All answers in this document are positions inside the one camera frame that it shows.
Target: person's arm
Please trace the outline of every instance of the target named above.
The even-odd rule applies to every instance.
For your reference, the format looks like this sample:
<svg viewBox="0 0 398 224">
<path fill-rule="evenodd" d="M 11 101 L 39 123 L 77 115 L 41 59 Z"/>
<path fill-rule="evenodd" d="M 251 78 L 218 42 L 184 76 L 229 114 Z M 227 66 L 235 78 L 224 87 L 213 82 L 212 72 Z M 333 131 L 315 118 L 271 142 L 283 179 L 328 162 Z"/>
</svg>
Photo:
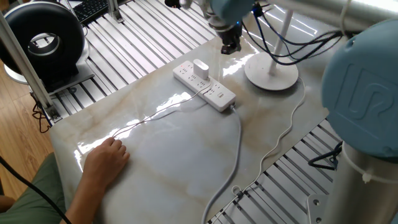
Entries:
<svg viewBox="0 0 398 224">
<path fill-rule="evenodd" d="M 66 216 L 73 224 L 90 224 L 107 186 L 126 165 L 130 154 L 120 140 L 109 138 L 88 155 L 76 194 Z"/>
<path fill-rule="evenodd" d="M 0 213 L 8 211 L 14 203 L 13 198 L 0 195 Z"/>
</svg>

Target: white charger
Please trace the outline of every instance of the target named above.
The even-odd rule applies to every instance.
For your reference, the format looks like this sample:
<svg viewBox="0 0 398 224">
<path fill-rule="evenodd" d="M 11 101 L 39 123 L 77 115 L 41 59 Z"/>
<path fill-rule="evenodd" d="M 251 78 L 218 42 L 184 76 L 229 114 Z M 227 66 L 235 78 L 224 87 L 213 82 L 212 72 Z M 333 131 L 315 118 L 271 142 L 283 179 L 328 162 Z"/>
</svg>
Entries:
<svg viewBox="0 0 398 224">
<path fill-rule="evenodd" d="M 193 60 L 193 73 L 203 80 L 209 77 L 209 66 L 199 59 Z"/>
</svg>

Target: white lamp base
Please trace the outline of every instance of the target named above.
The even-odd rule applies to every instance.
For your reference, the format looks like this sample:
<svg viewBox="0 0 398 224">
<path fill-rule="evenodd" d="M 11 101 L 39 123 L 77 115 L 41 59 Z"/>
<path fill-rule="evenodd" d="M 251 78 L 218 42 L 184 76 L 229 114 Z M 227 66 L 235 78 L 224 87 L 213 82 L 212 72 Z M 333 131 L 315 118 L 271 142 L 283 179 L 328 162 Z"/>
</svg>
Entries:
<svg viewBox="0 0 398 224">
<path fill-rule="evenodd" d="M 292 62 L 287 57 L 279 61 Z M 265 90 L 285 90 L 291 87 L 299 78 L 296 65 L 276 65 L 273 72 L 269 72 L 272 58 L 268 53 L 259 53 L 251 57 L 244 66 L 244 72 L 250 82 Z"/>
</svg>

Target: person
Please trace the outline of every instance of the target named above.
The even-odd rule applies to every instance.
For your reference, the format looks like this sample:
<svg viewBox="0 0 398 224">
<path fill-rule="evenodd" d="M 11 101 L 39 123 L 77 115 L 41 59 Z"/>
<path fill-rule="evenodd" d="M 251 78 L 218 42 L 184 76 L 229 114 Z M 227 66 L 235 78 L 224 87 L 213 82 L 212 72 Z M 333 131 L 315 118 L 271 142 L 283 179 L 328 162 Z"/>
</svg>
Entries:
<svg viewBox="0 0 398 224">
<path fill-rule="evenodd" d="M 122 171 L 129 158 L 130 153 L 126 151 L 126 147 L 120 140 L 114 138 L 108 138 L 87 155 L 80 183 L 65 213 L 72 224 L 89 224 L 94 220 L 106 188 Z M 65 212 L 63 190 L 54 154 L 46 157 L 32 183 Z M 0 209 L 7 210 L 0 213 L 2 224 L 66 224 L 60 215 L 32 189 L 28 188 L 15 203 L 11 198 L 2 197 L 2 199 L 0 199 Z"/>
</svg>

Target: electrical socket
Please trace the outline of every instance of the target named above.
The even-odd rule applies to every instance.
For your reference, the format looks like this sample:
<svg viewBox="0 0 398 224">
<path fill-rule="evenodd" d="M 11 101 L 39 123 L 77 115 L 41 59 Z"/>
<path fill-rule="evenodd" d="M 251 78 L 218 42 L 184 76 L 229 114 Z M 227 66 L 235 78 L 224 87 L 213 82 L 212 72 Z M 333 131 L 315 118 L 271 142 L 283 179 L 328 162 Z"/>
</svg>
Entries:
<svg viewBox="0 0 398 224">
<path fill-rule="evenodd" d="M 173 69 L 173 76 L 195 93 L 209 86 L 198 95 L 219 112 L 235 103 L 236 95 L 214 78 L 201 79 L 193 72 L 193 63 L 186 61 Z"/>
</svg>

